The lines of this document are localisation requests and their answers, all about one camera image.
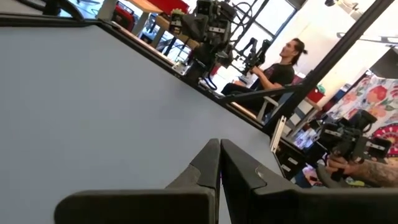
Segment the white panel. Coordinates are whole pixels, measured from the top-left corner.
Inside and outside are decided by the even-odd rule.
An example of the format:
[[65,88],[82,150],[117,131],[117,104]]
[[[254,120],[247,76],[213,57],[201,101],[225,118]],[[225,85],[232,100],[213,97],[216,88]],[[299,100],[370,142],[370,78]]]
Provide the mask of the white panel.
[[272,135],[271,143],[270,143],[270,149],[271,149],[272,153],[275,153],[279,146],[279,141],[280,141],[281,135],[283,133],[285,122],[286,122],[286,117],[282,116],[278,120],[277,126],[275,127],[274,133]]

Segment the red bin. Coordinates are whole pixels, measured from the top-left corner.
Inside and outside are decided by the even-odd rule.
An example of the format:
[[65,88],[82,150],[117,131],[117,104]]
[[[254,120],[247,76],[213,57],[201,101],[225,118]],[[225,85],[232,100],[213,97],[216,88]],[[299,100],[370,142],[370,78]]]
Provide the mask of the red bin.
[[308,93],[307,98],[314,103],[318,103],[325,95],[317,88]]

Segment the black window frame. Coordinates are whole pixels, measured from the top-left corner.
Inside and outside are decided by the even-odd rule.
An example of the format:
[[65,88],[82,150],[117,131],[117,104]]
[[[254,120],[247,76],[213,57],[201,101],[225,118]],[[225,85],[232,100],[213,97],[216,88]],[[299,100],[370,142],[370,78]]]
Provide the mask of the black window frame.
[[257,40],[257,47],[264,40],[273,43],[297,12],[287,0],[228,1],[237,12],[231,27],[235,58],[252,38]]

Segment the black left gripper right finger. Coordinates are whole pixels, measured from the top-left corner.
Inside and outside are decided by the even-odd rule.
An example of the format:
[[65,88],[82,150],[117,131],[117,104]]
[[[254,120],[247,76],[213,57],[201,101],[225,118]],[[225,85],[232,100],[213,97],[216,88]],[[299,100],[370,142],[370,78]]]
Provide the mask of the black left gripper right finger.
[[231,224],[398,224],[398,189],[303,189],[229,139],[221,160]]

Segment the red box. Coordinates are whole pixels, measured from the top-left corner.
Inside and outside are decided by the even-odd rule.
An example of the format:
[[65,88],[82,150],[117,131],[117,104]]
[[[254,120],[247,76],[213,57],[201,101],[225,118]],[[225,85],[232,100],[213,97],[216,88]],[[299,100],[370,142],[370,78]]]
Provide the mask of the red box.
[[151,4],[161,9],[164,13],[170,14],[174,9],[188,12],[189,5],[183,0],[148,0]]

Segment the floral cloth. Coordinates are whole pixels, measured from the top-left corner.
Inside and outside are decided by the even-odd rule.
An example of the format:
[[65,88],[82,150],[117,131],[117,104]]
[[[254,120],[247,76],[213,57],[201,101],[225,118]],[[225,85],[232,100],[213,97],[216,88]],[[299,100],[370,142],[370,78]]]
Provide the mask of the floral cloth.
[[327,115],[333,119],[349,119],[357,110],[375,116],[379,126],[398,122],[398,79],[366,76]]

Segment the black lamp shade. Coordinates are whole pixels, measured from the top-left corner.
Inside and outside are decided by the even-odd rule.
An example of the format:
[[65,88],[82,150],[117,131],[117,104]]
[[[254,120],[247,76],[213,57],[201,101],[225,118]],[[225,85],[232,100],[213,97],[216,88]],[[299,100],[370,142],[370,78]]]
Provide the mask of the black lamp shade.
[[389,49],[370,71],[381,78],[398,79],[398,49]]

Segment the person's hand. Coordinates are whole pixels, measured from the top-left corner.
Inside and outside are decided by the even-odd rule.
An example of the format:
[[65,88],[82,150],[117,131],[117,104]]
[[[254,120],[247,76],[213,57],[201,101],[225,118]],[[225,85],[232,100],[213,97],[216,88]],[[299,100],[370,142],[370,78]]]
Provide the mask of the person's hand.
[[337,172],[339,169],[343,170],[345,175],[355,175],[360,170],[362,164],[348,162],[343,157],[330,156],[326,162],[326,170],[329,173]]

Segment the black drawer cabinet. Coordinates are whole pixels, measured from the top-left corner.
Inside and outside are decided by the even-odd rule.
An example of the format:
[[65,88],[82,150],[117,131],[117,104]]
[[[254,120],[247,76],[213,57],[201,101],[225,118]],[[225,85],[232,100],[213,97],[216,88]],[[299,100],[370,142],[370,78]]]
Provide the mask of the black drawer cabinet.
[[281,138],[275,152],[282,175],[287,179],[293,179],[307,166],[307,160],[303,151],[290,141]]

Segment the person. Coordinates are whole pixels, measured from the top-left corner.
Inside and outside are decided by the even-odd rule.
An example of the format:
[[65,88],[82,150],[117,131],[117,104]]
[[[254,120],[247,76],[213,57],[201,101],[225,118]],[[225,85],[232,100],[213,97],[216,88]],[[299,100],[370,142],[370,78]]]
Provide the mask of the person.
[[271,90],[289,85],[294,80],[294,65],[297,64],[302,54],[308,54],[305,49],[305,43],[299,38],[294,38],[282,48],[279,54],[281,57],[279,63],[274,63],[265,70],[261,70],[258,66],[252,68],[251,72],[257,76],[257,80],[250,87],[228,83],[224,86],[221,93],[226,96]]

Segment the wooden desk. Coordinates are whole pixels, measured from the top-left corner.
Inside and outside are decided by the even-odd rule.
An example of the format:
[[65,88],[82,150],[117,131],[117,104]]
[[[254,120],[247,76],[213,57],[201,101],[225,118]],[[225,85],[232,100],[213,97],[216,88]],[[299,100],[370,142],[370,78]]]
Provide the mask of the wooden desk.
[[153,48],[156,48],[164,32],[169,28],[169,21],[167,18],[164,17],[164,15],[169,16],[171,15],[171,13],[170,14],[164,13],[161,9],[151,4],[148,0],[126,0],[126,1],[129,1],[131,4],[135,5],[137,8],[139,8],[142,11],[140,18],[138,19],[137,23],[134,25],[134,28],[132,30],[132,33],[137,37],[140,36],[140,33],[142,32],[149,16],[151,14],[157,14],[157,17],[155,18],[155,26],[159,26],[159,31],[156,33],[153,41],[150,43],[150,45]]

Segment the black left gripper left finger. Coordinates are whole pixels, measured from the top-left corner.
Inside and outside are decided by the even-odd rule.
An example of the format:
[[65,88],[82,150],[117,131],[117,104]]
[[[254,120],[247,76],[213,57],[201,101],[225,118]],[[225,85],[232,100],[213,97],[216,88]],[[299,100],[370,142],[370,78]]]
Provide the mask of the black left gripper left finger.
[[86,190],[55,207],[55,224],[218,224],[218,139],[210,139],[164,189]]

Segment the person's forearm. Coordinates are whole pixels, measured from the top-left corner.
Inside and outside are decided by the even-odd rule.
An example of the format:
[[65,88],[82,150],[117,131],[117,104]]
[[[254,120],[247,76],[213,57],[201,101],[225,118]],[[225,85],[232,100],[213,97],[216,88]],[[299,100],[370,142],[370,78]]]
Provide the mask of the person's forearm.
[[364,161],[353,172],[353,176],[380,187],[398,188],[398,167],[374,161]]

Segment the red cart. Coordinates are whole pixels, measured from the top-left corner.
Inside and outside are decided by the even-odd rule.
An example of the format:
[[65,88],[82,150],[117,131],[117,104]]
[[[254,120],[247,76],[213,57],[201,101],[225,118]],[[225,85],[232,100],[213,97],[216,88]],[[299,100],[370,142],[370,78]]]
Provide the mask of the red cart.
[[135,25],[134,11],[118,1],[113,11],[112,21],[131,32]]

